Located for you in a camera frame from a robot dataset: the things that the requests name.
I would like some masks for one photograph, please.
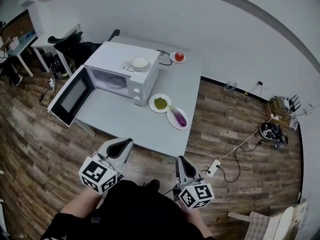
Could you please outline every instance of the tomato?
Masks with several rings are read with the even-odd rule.
[[[180,62],[184,59],[184,54],[182,52],[177,52],[175,55],[174,55],[174,58],[177,62]]]

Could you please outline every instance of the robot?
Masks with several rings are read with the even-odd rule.
[[[205,207],[215,198],[211,184],[187,158],[177,157],[175,175],[178,184],[172,189],[174,200],[181,200],[189,210]]]
[[[133,145],[131,138],[115,138],[103,143],[81,166],[81,182],[101,195],[108,191],[124,177],[122,167]],[[215,198],[211,185],[206,183],[190,160],[179,156],[175,161],[175,170],[178,181],[172,189],[175,201],[181,200],[191,210],[205,207]]]
[[[122,167],[133,146],[131,138],[115,138],[103,143],[81,166],[81,182],[102,195],[124,177]]]

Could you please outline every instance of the eggplant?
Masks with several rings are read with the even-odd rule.
[[[185,127],[187,125],[187,121],[184,118],[184,116],[174,106],[169,105],[169,108],[170,108],[171,112],[173,113],[178,124],[181,127]]]

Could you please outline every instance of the power strip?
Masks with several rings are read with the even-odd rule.
[[[211,164],[210,168],[206,172],[206,175],[209,177],[212,177],[215,174],[215,172],[218,170],[217,166],[220,166],[220,165],[221,165],[221,163],[217,159],[214,160],[214,162]]]
[[[55,84],[54,84],[54,79],[52,77],[48,80],[48,84],[50,85],[51,89],[54,88]]]

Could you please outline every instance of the box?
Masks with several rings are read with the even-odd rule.
[[[19,44],[20,44],[19,39],[17,36],[15,36],[14,38],[12,38],[12,42],[9,44],[9,49],[13,51],[18,47]]]

